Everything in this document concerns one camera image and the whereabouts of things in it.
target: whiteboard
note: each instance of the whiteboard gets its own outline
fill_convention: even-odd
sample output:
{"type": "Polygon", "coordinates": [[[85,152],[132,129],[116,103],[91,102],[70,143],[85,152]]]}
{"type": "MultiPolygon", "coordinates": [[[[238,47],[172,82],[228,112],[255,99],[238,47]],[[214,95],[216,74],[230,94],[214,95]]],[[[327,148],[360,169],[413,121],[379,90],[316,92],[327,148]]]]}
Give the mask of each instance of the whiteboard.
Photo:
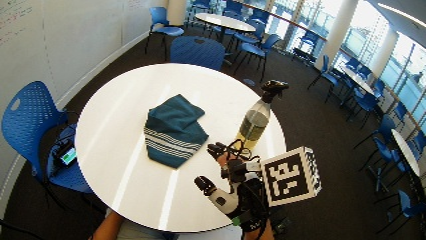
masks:
{"type": "Polygon", "coordinates": [[[47,0],[45,32],[58,94],[63,95],[122,46],[118,0],[47,0]]]}
{"type": "MultiPolygon", "coordinates": [[[[66,95],[70,100],[79,91],[75,86],[85,85],[148,35],[150,7],[167,3],[168,0],[0,0],[0,119],[13,97],[30,82],[46,83],[57,103],[66,95]]],[[[15,184],[7,178],[18,176],[21,168],[13,169],[18,154],[2,131],[0,152],[3,217],[10,194],[5,189],[15,184]]]]}

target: chair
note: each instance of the chair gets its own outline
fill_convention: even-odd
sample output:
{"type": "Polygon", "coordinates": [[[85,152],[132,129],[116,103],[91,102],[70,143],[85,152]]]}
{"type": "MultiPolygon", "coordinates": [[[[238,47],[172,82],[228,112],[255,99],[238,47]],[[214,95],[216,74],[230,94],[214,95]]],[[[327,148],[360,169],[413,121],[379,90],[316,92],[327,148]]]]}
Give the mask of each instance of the chair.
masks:
{"type": "Polygon", "coordinates": [[[360,67],[361,62],[357,60],[357,58],[351,58],[349,61],[345,63],[347,68],[349,68],[352,71],[357,72],[357,69],[360,67]]]}
{"type": "Polygon", "coordinates": [[[198,9],[207,11],[208,13],[214,12],[214,8],[211,6],[211,2],[212,0],[195,0],[191,4],[191,8],[188,11],[188,16],[187,16],[187,28],[188,28],[188,23],[190,23],[190,19],[192,17],[192,15],[196,15],[196,11],[198,9]]]}
{"type": "MultiPolygon", "coordinates": [[[[380,135],[383,136],[384,139],[384,144],[388,146],[389,143],[393,142],[393,134],[392,134],[392,129],[396,128],[396,124],[395,121],[392,120],[391,116],[388,114],[384,115],[383,121],[381,121],[381,125],[379,127],[377,130],[375,130],[372,132],[372,134],[353,147],[353,149],[357,149],[357,147],[369,139],[372,138],[375,141],[375,136],[380,135]]],[[[373,157],[373,155],[377,153],[380,148],[377,148],[373,153],[371,154],[368,161],[365,162],[365,164],[363,165],[363,167],[360,168],[359,171],[361,171],[365,166],[368,165],[368,163],[371,162],[371,159],[373,157]]]]}
{"type": "Polygon", "coordinates": [[[235,0],[227,0],[227,6],[223,11],[223,15],[226,15],[226,12],[234,12],[238,14],[243,14],[243,3],[238,2],[235,0]]]}
{"type": "Polygon", "coordinates": [[[300,39],[302,39],[302,44],[299,48],[303,49],[304,44],[308,44],[309,45],[308,53],[312,54],[320,39],[320,35],[316,34],[313,31],[307,30],[306,35],[300,39]]]}
{"type": "Polygon", "coordinates": [[[50,90],[43,82],[30,83],[13,98],[5,111],[2,131],[5,138],[18,153],[33,165],[33,175],[46,187],[54,200],[59,203],[49,184],[83,193],[93,193],[82,171],[79,162],[69,168],[59,168],[55,164],[53,152],[67,140],[74,141],[77,124],[69,124],[67,113],[57,109],[50,90]],[[50,129],[63,126],[55,146],[51,149],[47,167],[42,166],[41,144],[50,129]]]}
{"type": "Polygon", "coordinates": [[[385,82],[381,79],[377,79],[375,83],[373,93],[376,98],[381,98],[384,96],[385,91],[385,82]]]}
{"type": "Polygon", "coordinates": [[[150,44],[150,39],[151,35],[154,33],[162,34],[163,35],[163,40],[162,40],[162,45],[164,45],[164,58],[167,60],[168,58],[168,47],[166,43],[166,36],[180,36],[184,33],[184,30],[179,27],[170,27],[170,20],[168,20],[168,11],[164,7],[154,7],[150,8],[151,12],[151,18],[152,18],[152,25],[150,28],[150,34],[148,34],[148,40],[147,40],[147,45],[146,45],[146,54],[147,54],[147,49],[148,49],[148,44],[150,44]]]}
{"type": "Polygon", "coordinates": [[[426,146],[426,136],[423,130],[420,130],[415,138],[408,141],[408,145],[412,149],[415,158],[419,161],[421,159],[426,146]]]}
{"type": "Polygon", "coordinates": [[[255,32],[251,32],[251,33],[236,33],[234,35],[234,38],[238,39],[236,48],[242,42],[256,45],[263,41],[267,24],[259,20],[255,20],[255,19],[250,19],[248,24],[251,24],[256,30],[255,30],[255,32]]]}
{"type": "Polygon", "coordinates": [[[376,96],[368,92],[363,95],[359,88],[356,88],[355,91],[356,91],[356,95],[353,96],[353,98],[356,99],[357,105],[360,106],[360,110],[357,112],[355,112],[356,107],[357,107],[357,105],[355,105],[355,107],[351,109],[352,113],[349,114],[347,121],[351,119],[352,116],[357,116],[359,113],[361,112],[361,110],[364,110],[367,113],[365,113],[365,117],[363,119],[363,125],[360,128],[360,129],[363,129],[365,126],[365,123],[368,122],[371,113],[375,110],[375,107],[379,103],[379,100],[377,100],[376,96]]]}
{"type": "MultiPolygon", "coordinates": [[[[407,142],[413,152],[415,158],[419,161],[423,157],[424,148],[426,146],[426,137],[425,137],[424,131],[419,131],[415,138],[407,142]]],[[[404,177],[405,173],[408,173],[411,170],[411,166],[405,163],[405,161],[399,161],[396,163],[397,163],[399,170],[401,171],[401,175],[389,183],[389,186],[395,186],[400,181],[400,179],[404,177]]]]}
{"type": "Polygon", "coordinates": [[[393,113],[396,114],[396,116],[400,120],[397,127],[403,123],[403,128],[404,128],[404,126],[405,126],[404,117],[405,117],[405,114],[408,113],[408,111],[409,111],[408,108],[405,107],[404,103],[400,101],[396,108],[393,109],[393,113]]]}
{"type": "Polygon", "coordinates": [[[196,36],[178,37],[171,47],[171,62],[222,70],[226,48],[218,41],[196,36]]]}
{"type": "Polygon", "coordinates": [[[267,25],[270,20],[270,15],[271,14],[268,11],[264,11],[259,8],[254,8],[254,14],[250,16],[250,20],[259,20],[267,25]]]}
{"type": "Polygon", "coordinates": [[[409,220],[417,216],[419,214],[424,213],[426,211],[426,204],[424,202],[419,202],[417,204],[412,204],[412,200],[411,200],[411,197],[409,195],[403,191],[403,190],[399,190],[399,194],[393,194],[391,196],[388,196],[387,198],[384,199],[380,199],[375,202],[375,204],[377,204],[379,202],[387,200],[387,199],[391,199],[393,197],[399,197],[399,204],[396,205],[392,205],[389,208],[388,208],[388,216],[392,216],[391,214],[391,209],[400,206],[400,212],[399,212],[399,215],[396,218],[392,219],[392,221],[389,221],[389,223],[387,224],[387,226],[379,230],[376,232],[376,234],[380,234],[381,232],[385,231],[385,229],[397,221],[397,219],[404,216],[407,218],[405,222],[400,225],[400,227],[389,234],[389,235],[393,235],[403,227],[404,225],[409,222],[409,220]]]}
{"type": "Polygon", "coordinates": [[[357,75],[363,78],[363,80],[368,80],[371,74],[372,70],[368,66],[363,66],[357,71],[357,75]]]}
{"type": "Polygon", "coordinates": [[[328,97],[325,98],[325,103],[329,100],[329,97],[332,96],[333,93],[333,89],[336,86],[339,86],[339,80],[336,79],[335,76],[332,76],[332,74],[329,73],[329,56],[324,55],[324,63],[323,63],[323,68],[321,68],[321,73],[320,75],[316,77],[316,79],[312,81],[312,83],[308,86],[308,90],[309,88],[316,85],[316,83],[319,82],[320,78],[324,77],[329,83],[331,83],[331,88],[329,88],[329,93],[328,93],[328,97]]]}
{"type": "Polygon", "coordinates": [[[267,57],[268,57],[268,54],[270,54],[270,52],[271,52],[272,47],[274,47],[275,44],[279,42],[279,40],[280,40],[280,36],[279,36],[278,34],[272,34],[272,35],[270,35],[266,43],[262,44],[260,47],[255,46],[255,45],[251,44],[251,43],[243,43],[243,44],[242,44],[242,50],[240,50],[240,52],[239,52],[239,54],[238,54],[236,60],[239,59],[240,53],[242,53],[243,51],[246,51],[247,54],[246,54],[246,56],[244,56],[244,58],[243,58],[243,60],[242,60],[242,62],[240,62],[240,64],[239,64],[239,66],[238,66],[238,68],[236,68],[236,70],[235,70],[235,75],[236,75],[236,73],[238,73],[238,70],[239,70],[239,68],[240,68],[240,66],[242,66],[242,63],[244,62],[248,54],[251,55],[251,57],[252,57],[252,55],[255,55],[255,56],[258,56],[260,59],[264,59],[264,70],[263,70],[263,77],[262,77],[262,81],[260,81],[260,82],[264,81],[266,67],[267,67],[267,57]]]}
{"type": "MultiPolygon", "coordinates": [[[[231,12],[231,11],[230,11],[230,12],[224,12],[224,16],[231,17],[231,18],[234,18],[234,19],[238,19],[238,20],[240,20],[240,21],[244,21],[244,17],[243,17],[243,15],[239,14],[239,13],[235,13],[235,12],[231,12]]],[[[214,32],[214,31],[215,31],[216,33],[220,33],[220,32],[222,32],[222,29],[223,29],[223,28],[222,28],[220,26],[214,26],[210,37],[212,36],[212,32],[214,32]]],[[[238,33],[236,30],[226,29],[226,35],[234,36],[236,33],[238,33]]]]}

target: wire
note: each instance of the wire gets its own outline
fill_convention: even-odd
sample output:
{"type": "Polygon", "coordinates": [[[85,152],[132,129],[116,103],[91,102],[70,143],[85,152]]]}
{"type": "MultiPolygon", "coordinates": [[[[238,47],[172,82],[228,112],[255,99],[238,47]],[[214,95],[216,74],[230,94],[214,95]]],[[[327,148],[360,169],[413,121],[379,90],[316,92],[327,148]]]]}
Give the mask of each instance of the wire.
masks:
{"type": "Polygon", "coordinates": [[[3,219],[0,219],[0,225],[5,226],[5,227],[7,227],[7,228],[10,228],[10,229],[13,229],[13,230],[15,230],[15,231],[19,231],[19,232],[22,232],[22,233],[26,233],[26,234],[34,236],[34,237],[35,237],[37,239],[39,239],[39,240],[45,240],[45,238],[42,238],[38,234],[30,232],[29,230],[26,230],[26,229],[23,229],[23,228],[19,228],[19,227],[9,224],[3,219]]]}

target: folded towel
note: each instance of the folded towel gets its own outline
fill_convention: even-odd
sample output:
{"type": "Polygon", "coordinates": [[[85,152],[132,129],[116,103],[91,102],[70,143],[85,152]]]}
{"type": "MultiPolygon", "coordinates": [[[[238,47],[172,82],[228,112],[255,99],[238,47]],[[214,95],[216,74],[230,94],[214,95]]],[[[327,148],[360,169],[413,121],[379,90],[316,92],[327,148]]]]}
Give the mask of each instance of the folded towel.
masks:
{"type": "Polygon", "coordinates": [[[180,94],[150,110],[144,132],[152,160],[179,168],[194,156],[210,137],[198,122],[204,114],[180,94]]]}

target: small white table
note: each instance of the small white table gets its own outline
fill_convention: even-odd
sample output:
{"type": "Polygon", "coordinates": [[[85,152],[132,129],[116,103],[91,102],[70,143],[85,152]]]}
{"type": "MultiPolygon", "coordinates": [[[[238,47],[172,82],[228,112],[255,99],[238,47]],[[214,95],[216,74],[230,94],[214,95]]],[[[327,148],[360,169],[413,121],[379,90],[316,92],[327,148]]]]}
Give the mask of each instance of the small white table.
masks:
{"type": "MultiPolygon", "coordinates": [[[[343,66],[341,67],[344,73],[351,77],[351,79],[355,81],[355,83],[371,94],[375,95],[375,91],[369,84],[363,80],[363,78],[357,75],[357,73],[351,70],[348,67],[343,66]]],[[[356,86],[352,86],[351,90],[348,91],[347,96],[344,97],[344,100],[341,102],[341,106],[344,106],[345,102],[349,99],[351,93],[353,92],[356,86]]]]}
{"type": "Polygon", "coordinates": [[[220,43],[224,43],[224,36],[226,36],[227,29],[234,29],[236,31],[243,31],[243,32],[256,31],[256,28],[251,24],[223,15],[218,15],[212,13],[198,13],[196,18],[207,23],[211,23],[222,27],[222,33],[219,37],[220,43]]]}
{"type": "Polygon", "coordinates": [[[401,133],[396,129],[392,129],[392,134],[395,136],[395,139],[399,144],[400,150],[403,152],[404,158],[408,161],[415,174],[417,176],[421,176],[421,170],[419,168],[419,163],[417,163],[417,160],[416,160],[416,157],[415,157],[415,154],[412,152],[412,149],[409,147],[408,142],[405,141],[401,133]]]}
{"type": "MultiPolygon", "coordinates": [[[[111,80],[85,107],[77,134],[82,172],[104,203],[130,220],[163,231],[200,232],[230,225],[195,178],[207,176],[230,191],[207,144],[234,141],[259,99],[235,78],[195,65],[151,65],[111,80]],[[148,158],[144,125],[148,110],[178,94],[206,110],[199,123],[210,139],[175,169],[148,158]]],[[[272,114],[255,154],[268,159],[286,151],[282,126],[272,114]]]]}

